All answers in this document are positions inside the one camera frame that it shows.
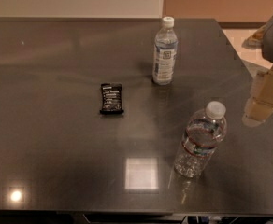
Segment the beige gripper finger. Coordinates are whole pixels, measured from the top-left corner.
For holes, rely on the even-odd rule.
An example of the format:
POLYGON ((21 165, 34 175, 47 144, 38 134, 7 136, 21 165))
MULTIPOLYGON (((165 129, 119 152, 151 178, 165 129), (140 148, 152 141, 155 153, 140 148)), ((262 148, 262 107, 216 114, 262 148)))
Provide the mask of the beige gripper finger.
POLYGON ((273 66, 267 71, 258 70, 242 117, 248 127, 264 123, 273 113, 273 66))

